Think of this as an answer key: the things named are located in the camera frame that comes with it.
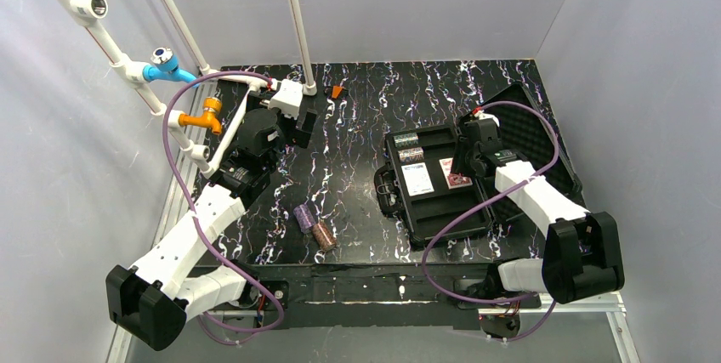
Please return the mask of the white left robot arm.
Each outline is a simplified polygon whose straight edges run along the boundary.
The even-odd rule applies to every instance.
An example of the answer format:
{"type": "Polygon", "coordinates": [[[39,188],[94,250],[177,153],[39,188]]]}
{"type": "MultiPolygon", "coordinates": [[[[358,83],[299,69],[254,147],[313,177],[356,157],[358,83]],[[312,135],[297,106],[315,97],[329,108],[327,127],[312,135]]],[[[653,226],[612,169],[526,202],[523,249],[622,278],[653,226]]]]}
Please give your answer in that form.
{"type": "Polygon", "coordinates": [[[268,187],[286,148],[308,146],[316,118],[313,108],[249,105],[236,130],[228,129],[222,138],[219,168],[188,212],[146,255],[106,276],[111,320],[161,351],[189,320],[240,299],[248,285],[258,286],[256,274],[226,258],[210,273],[193,277],[191,272],[268,187]]]}

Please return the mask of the purple poker chip stack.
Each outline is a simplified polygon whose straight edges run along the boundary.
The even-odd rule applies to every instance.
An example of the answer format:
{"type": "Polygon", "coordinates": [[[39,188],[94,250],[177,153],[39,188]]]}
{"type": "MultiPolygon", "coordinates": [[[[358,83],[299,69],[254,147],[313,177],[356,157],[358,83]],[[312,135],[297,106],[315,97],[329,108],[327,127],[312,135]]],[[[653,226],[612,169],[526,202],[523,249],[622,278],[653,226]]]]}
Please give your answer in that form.
{"type": "Polygon", "coordinates": [[[298,221],[298,226],[303,234],[308,234],[317,224],[315,216],[305,204],[293,209],[293,214],[298,221]]]}

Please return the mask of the orange black poker chip stack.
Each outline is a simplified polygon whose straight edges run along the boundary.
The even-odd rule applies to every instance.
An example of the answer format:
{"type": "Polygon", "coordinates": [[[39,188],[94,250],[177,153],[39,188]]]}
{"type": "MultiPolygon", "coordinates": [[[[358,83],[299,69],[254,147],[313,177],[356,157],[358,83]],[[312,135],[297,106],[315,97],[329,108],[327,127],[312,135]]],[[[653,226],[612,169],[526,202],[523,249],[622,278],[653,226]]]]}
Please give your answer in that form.
{"type": "Polygon", "coordinates": [[[323,252],[332,251],[338,244],[335,236],[323,221],[319,221],[313,225],[311,232],[323,252]]]}

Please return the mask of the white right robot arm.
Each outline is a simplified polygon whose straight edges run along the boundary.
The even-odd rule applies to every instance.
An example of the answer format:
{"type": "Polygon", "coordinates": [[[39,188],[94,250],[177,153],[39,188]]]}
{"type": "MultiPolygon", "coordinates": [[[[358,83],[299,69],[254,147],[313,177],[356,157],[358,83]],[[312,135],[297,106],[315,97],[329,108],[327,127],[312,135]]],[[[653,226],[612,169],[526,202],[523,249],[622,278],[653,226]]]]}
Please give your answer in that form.
{"type": "Polygon", "coordinates": [[[469,296],[491,300],[536,292],[566,304],[622,289],[622,251],[611,215],[576,204],[537,173],[523,154],[505,148],[495,116],[481,111],[462,116],[457,136],[452,171],[491,182],[545,239],[541,258],[491,266],[469,296]]]}

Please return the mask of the red playing card deck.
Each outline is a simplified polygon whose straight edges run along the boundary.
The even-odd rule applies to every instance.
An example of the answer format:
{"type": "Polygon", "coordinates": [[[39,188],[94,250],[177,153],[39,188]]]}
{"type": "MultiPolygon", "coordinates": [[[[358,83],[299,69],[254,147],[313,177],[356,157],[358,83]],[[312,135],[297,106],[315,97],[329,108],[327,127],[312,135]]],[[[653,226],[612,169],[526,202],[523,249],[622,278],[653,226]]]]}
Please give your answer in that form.
{"type": "Polygon", "coordinates": [[[452,158],[451,157],[439,159],[439,164],[440,164],[442,173],[444,175],[444,178],[445,178],[445,181],[446,181],[446,184],[447,184],[447,187],[449,190],[469,187],[469,186],[473,185],[472,179],[462,176],[461,174],[458,174],[458,173],[453,173],[451,171],[451,167],[452,167],[452,158]]]}

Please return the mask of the black poker set case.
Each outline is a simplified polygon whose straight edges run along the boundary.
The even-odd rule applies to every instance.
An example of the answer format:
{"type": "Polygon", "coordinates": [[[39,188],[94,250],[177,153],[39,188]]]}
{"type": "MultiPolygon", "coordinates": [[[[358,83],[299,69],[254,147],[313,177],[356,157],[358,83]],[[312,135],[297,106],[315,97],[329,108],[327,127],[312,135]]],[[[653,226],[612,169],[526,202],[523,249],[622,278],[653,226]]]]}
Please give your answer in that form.
{"type": "MultiPolygon", "coordinates": [[[[542,105],[532,98],[528,87],[514,83],[496,95],[489,102],[501,100],[513,101],[541,112],[542,105]]],[[[553,155],[553,146],[542,122],[531,113],[515,107],[498,106],[488,112],[500,120],[500,134],[503,146],[525,155],[535,169],[549,162],[553,155]]],[[[425,247],[440,230],[453,219],[468,211],[487,198],[497,194],[490,178],[480,182],[473,180],[469,187],[449,190],[442,173],[439,159],[453,157],[457,134],[456,119],[462,114],[451,117],[452,122],[417,129],[398,130],[386,133],[383,137],[385,163],[374,175],[378,205],[384,216],[397,217],[406,227],[414,248],[425,247]],[[401,171],[398,151],[393,136],[403,133],[417,133],[424,151],[424,162],[434,186],[434,192],[422,196],[409,196],[401,171]]],[[[561,151],[554,166],[544,173],[547,181],[560,193],[579,204],[582,203],[582,182],[572,169],[568,156],[561,151]]],[[[523,217],[521,210],[509,199],[504,198],[464,219],[449,230],[439,242],[462,239],[485,233],[496,224],[511,224],[523,217]]]]}

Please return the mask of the blue playing card deck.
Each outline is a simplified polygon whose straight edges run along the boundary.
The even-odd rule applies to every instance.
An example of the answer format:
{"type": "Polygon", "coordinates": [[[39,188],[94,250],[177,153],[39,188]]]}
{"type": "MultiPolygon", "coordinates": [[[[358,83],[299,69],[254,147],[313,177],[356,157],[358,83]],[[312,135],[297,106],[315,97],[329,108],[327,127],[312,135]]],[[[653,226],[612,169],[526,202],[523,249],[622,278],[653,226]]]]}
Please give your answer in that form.
{"type": "Polygon", "coordinates": [[[409,196],[422,196],[434,192],[434,186],[424,162],[403,165],[401,171],[409,196]]]}

